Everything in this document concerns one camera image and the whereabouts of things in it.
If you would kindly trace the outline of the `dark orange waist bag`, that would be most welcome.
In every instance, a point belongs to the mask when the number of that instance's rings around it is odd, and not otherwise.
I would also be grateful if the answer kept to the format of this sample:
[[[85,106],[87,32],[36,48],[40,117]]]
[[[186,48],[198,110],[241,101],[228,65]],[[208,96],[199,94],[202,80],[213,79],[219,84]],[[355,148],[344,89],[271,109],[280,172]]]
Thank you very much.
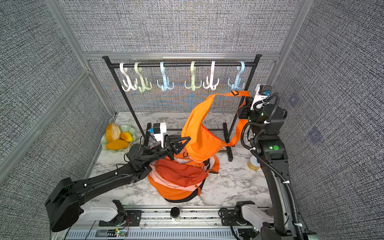
[[[183,165],[178,162],[162,159],[155,163],[157,174],[176,186],[194,186],[205,180],[209,175],[200,168]]]

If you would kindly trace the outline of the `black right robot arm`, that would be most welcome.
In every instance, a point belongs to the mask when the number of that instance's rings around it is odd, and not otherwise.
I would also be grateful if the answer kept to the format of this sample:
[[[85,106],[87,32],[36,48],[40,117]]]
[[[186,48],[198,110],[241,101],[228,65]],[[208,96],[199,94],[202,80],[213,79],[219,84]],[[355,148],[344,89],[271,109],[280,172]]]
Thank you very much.
[[[291,177],[286,147],[279,137],[287,111],[279,107],[280,96],[275,93],[253,102],[245,97],[237,115],[246,122],[241,143],[260,164],[267,180],[272,200],[273,220],[257,216],[250,205],[243,205],[240,221],[252,224],[263,240],[317,240],[300,214]]]

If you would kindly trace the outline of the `bright orange waist bag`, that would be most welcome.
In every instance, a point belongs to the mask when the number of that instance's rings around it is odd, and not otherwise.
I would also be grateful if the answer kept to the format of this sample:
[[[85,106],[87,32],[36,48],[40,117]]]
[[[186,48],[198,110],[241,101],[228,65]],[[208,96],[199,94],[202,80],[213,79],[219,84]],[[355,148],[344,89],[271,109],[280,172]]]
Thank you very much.
[[[221,140],[212,134],[204,125],[203,120],[210,111],[214,99],[219,94],[208,96],[202,103],[198,104],[191,112],[186,124],[182,129],[182,137],[190,137],[191,140],[187,143],[185,150],[189,157],[197,162],[202,163],[213,157],[222,148],[234,147],[241,139],[241,133],[247,119],[239,119],[236,132],[229,143]]]

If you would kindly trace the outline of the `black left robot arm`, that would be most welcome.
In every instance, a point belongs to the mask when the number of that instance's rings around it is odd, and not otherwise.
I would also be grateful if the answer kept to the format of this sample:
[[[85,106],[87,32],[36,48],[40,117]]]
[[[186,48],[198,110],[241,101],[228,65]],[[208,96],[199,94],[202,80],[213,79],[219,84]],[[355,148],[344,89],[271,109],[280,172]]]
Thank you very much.
[[[174,160],[191,140],[190,137],[165,136],[165,143],[154,147],[133,144],[122,167],[93,178],[72,181],[62,179],[45,202],[50,230],[54,233],[71,227],[85,213],[82,206],[91,199],[123,185],[146,178],[151,163],[169,157]]]

